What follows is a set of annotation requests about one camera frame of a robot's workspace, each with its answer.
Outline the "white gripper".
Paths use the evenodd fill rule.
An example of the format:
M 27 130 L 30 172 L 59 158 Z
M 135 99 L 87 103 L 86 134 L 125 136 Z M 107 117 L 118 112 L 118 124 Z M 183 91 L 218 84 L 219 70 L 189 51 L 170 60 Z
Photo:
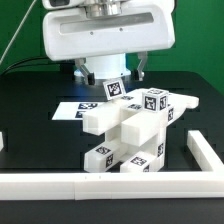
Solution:
M 87 85 L 95 84 L 95 76 L 85 58 L 139 52 L 133 76 L 142 81 L 147 51 L 168 49 L 175 42 L 175 0 L 42 0 L 42 4 L 48 10 L 43 19 L 47 56 L 53 61 L 76 59 Z

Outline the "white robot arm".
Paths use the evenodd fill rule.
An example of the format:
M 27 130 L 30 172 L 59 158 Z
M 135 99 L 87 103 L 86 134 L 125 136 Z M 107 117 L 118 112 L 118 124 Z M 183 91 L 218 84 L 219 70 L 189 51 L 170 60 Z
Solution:
M 175 42 L 177 0 L 42 0 L 44 47 L 53 61 L 72 60 L 89 85 L 128 75 L 126 55 L 139 58 L 144 77 L 148 53 Z

